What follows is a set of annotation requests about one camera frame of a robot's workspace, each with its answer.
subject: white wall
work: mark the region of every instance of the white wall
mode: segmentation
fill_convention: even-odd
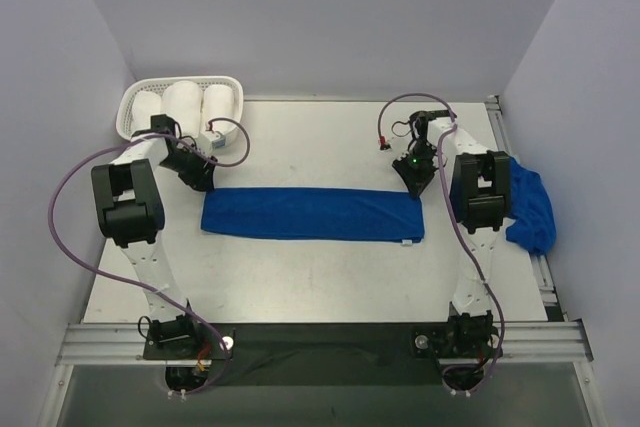
[[[47,230],[61,176],[115,141],[119,98],[132,82],[91,0],[0,0],[0,425],[35,425],[67,322],[90,278]],[[61,198],[76,252],[101,246],[88,172]]]
[[[553,0],[95,0],[138,78],[248,94],[500,93]]]
[[[640,417],[640,0],[556,0],[504,94],[551,195],[550,265],[582,317],[613,425]]]

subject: crumpled blue towel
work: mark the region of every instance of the crumpled blue towel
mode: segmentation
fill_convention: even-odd
[[[511,158],[511,213],[515,223],[507,228],[507,240],[532,254],[544,255],[556,241],[553,209],[537,172]]]
[[[202,230],[256,239],[420,242],[422,203],[406,192],[297,187],[208,192]]]

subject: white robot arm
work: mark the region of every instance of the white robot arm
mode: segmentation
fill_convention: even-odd
[[[417,198],[435,175],[438,140],[453,128],[453,123],[448,111],[416,112],[409,122],[412,147],[394,161],[393,167]],[[509,156],[490,151],[460,127],[444,138],[442,151],[448,159],[445,174],[455,219],[465,227],[461,229],[463,239],[489,281],[493,249],[511,205]],[[486,315],[491,311],[489,295],[462,249],[458,267],[453,307],[460,315]]]
[[[141,282],[188,307],[162,246],[165,216],[153,171],[159,165],[167,167],[192,189],[206,192],[213,190],[215,166],[178,148],[175,139],[162,137],[175,135],[176,124],[170,117],[153,116],[151,124],[150,130],[136,132],[132,139],[145,140],[111,163],[91,170],[98,224],[102,234],[122,249]],[[148,338],[154,345],[180,351],[199,345],[200,329],[195,321],[155,293],[145,290],[145,295],[150,309]]]
[[[166,140],[155,138],[130,147],[109,165],[127,168],[134,162],[147,161],[150,171],[153,172],[168,156],[169,149],[167,148]],[[135,202],[133,187],[132,185],[132,190],[123,192],[119,201],[126,202],[129,199]],[[176,284],[162,245],[162,227],[164,225],[159,225],[158,227],[159,229],[153,241],[147,238],[126,244],[120,242],[118,246],[131,262],[136,276],[141,282],[153,286],[157,291],[163,292],[183,307],[186,307],[187,299]],[[182,315],[181,311],[159,298],[153,292],[145,290],[144,293],[149,303],[149,318],[152,321],[168,322]]]

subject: tabletop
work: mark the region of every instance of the tabletop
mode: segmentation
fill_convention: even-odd
[[[335,187],[405,191],[391,167],[407,138],[378,149],[379,102],[245,102],[242,122],[251,154],[236,168],[217,168],[216,187]],[[482,103],[452,107],[459,124],[496,148]],[[395,120],[439,104],[400,102],[385,113],[388,137]],[[242,155],[244,141],[222,151]],[[211,322],[438,322],[447,319],[460,253],[437,178],[423,193],[425,239],[412,246],[378,242],[258,240],[200,230],[204,195],[175,173],[156,169],[165,206],[163,241],[178,285],[194,311]],[[505,227],[511,221],[505,221]],[[108,240],[102,270],[135,278]],[[547,320],[529,254],[506,241],[494,250],[490,283],[510,321]],[[136,287],[96,278],[83,322],[136,322],[149,308]]]

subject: purple cable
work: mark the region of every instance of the purple cable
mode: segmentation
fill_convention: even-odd
[[[498,317],[500,318],[500,337],[498,339],[498,345],[496,346],[495,354],[493,355],[491,364],[489,364],[489,368],[487,369],[487,372],[482,377],[480,382],[478,382],[469,390],[469,392],[476,392],[484,383],[487,382],[487,380],[491,377],[491,375],[493,375],[493,371],[495,370],[495,367],[496,367],[496,362],[498,362],[498,357],[500,355],[500,349],[502,349],[502,343],[504,342],[504,332],[505,332],[506,325],[505,325],[504,313],[502,312],[502,307],[500,306],[500,302],[498,302],[498,298],[495,296],[495,294],[493,293],[493,290],[489,286],[489,283],[487,282],[487,279],[484,276],[484,273],[482,272],[482,268],[480,267],[480,263],[478,262],[478,259],[476,259],[476,256],[473,255],[473,252],[471,252],[471,249],[469,248],[467,243],[464,241],[464,238],[462,237],[462,232],[460,232],[460,227],[458,226],[458,222],[456,221],[456,215],[453,212],[453,206],[451,205],[451,199],[449,198],[449,194],[447,192],[447,178],[444,173],[444,161],[442,159],[442,144],[444,142],[445,137],[453,134],[456,130],[458,130],[458,125],[454,123],[453,127],[450,130],[447,130],[446,132],[444,132],[438,139],[438,147],[437,147],[438,172],[440,173],[440,183],[442,184],[442,193],[444,194],[444,201],[447,204],[447,212],[449,213],[449,219],[451,219],[451,225],[453,226],[453,231],[455,232],[456,237],[458,238],[458,242],[460,242],[460,245],[462,246],[462,250],[464,250],[464,252],[471,259],[471,262],[473,262],[473,265],[475,266],[476,271],[478,272],[478,276],[480,277],[480,280],[482,281],[485,289],[487,290],[487,294],[489,294],[489,297],[491,297],[491,299],[493,300],[493,303],[496,306],[496,310],[498,311]],[[442,371],[443,384],[445,384],[449,388],[452,388],[450,385],[448,385],[445,382],[444,374],[446,374],[451,370],[455,370],[456,368],[468,368],[468,367],[469,367],[468,365],[462,365],[462,366],[451,365],[443,369]]]
[[[53,219],[53,212],[54,212],[58,197],[60,196],[60,192],[62,191],[64,186],[67,184],[67,182],[69,182],[69,179],[71,179],[71,177],[73,177],[75,175],[75,173],[78,172],[82,167],[87,165],[92,160],[97,159],[98,157],[101,157],[103,155],[109,154],[111,152],[118,152],[118,151],[121,151],[121,150],[125,150],[128,147],[132,147],[134,145],[137,145],[137,144],[139,144],[141,142],[144,142],[145,140],[162,138],[162,139],[168,139],[168,140],[177,142],[178,144],[181,144],[181,145],[185,146],[187,149],[189,149],[191,152],[195,153],[198,157],[200,157],[201,159],[205,160],[207,163],[216,165],[218,167],[235,167],[237,165],[240,165],[242,162],[244,162],[247,159],[247,157],[249,156],[249,151],[251,150],[251,141],[249,139],[249,133],[247,132],[247,130],[242,125],[240,125],[239,122],[237,122],[237,121],[235,121],[233,119],[226,118],[226,117],[218,117],[218,118],[212,119],[210,122],[221,121],[221,120],[225,120],[227,122],[231,122],[232,124],[236,125],[242,131],[242,133],[244,134],[245,138],[247,139],[247,148],[246,148],[245,154],[242,156],[242,158],[240,160],[238,160],[236,162],[229,163],[229,164],[223,164],[221,162],[218,162],[218,161],[215,161],[215,160],[212,160],[212,159],[209,159],[209,158],[205,157],[200,152],[198,152],[196,149],[191,147],[187,142],[185,142],[184,140],[178,139],[177,137],[175,137],[173,135],[170,135],[170,134],[149,134],[149,135],[145,135],[143,138],[136,139],[136,140],[134,140],[132,142],[127,142],[126,144],[123,144],[123,145],[119,145],[119,146],[116,146],[116,147],[109,147],[108,149],[100,150],[99,152],[96,152],[95,154],[92,154],[89,157],[85,158],[84,160],[80,161],[75,167],[73,167],[62,178],[62,180],[60,181],[60,183],[58,184],[58,186],[54,190],[53,195],[51,196],[51,200],[49,201],[49,208],[47,210],[47,221],[48,221],[48,224],[49,224],[49,232],[51,233],[51,237],[53,237],[53,241],[56,243],[58,248],[67,257],[69,257],[69,259],[71,259],[73,262],[78,264],[80,267],[82,267],[82,268],[84,268],[84,269],[86,269],[86,270],[88,270],[90,272],[93,272],[96,275],[101,275],[103,277],[106,277],[107,279],[115,280],[117,282],[122,282],[124,284],[134,285],[134,286],[139,287],[141,289],[145,289],[145,290],[148,290],[150,292],[153,292],[154,294],[156,294],[158,297],[160,297],[162,300],[164,300],[168,304],[170,304],[173,307],[175,307],[176,309],[184,312],[186,315],[192,317],[197,322],[202,324],[218,340],[218,342],[220,343],[220,346],[222,347],[222,350],[224,351],[224,355],[225,355],[225,361],[224,361],[224,366],[223,366],[222,370],[220,372],[218,372],[216,375],[214,375],[213,377],[207,379],[207,381],[202,386],[187,392],[188,395],[196,394],[196,393],[205,391],[209,387],[215,385],[226,374],[227,369],[229,367],[229,362],[230,362],[229,349],[227,349],[227,346],[225,345],[224,341],[222,340],[222,335],[220,334],[220,332],[218,332],[215,329],[215,327],[210,325],[205,319],[203,319],[198,314],[193,312],[190,308],[183,307],[182,305],[180,305],[175,300],[173,300],[170,297],[166,296],[162,292],[159,292],[152,285],[149,285],[149,284],[146,284],[144,282],[137,281],[137,280],[133,280],[133,279],[128,279],[126,277],[120,277],[119,275],[111,274],[109,272],[103,272],[98,267],[94,267],[93,265],[91,265],[91,264],[85,262],[84,260],[82,260],[81,258],[79,258],[77,255],[75,255],[73,252],[71,252],[71,250],[69,250],[69,248],[64,244],[64,242],[60,238],[60,235],[58,234],[58,231],[56,229],[56,225],[55,225],[55,222],[54,222],[54,219]]]
[[[382,136],[382,114],[384,114],[384,111],[387,110],[387,107],[389,107],[391,104],[393,104],[394,102],[397,102],[400,99],[404,99],[406,97],[426,97],[427,99],[431,99],[431,100],[435,100],[436,102],[440,102],[449,111],[449,117],[451,118],[451,122],[455,122],[456,121],[456,114],[455,114],[455,112],[453,112],[453,109],[447,103],[446,100],[441,99],[440,97],[437,97],[437,96],[432,95],[432,94],[425,94],[423,92],[413,92],[413,93],[410,93],[410,94],[402,94],[402,95],[399,95],[397,97],[394,97],[389,102],[384,104],[384,107],[382,107],[382,109],[380,110],[380,113],[378,114],[378,139],[382,139],[383,138],[383,136]]]

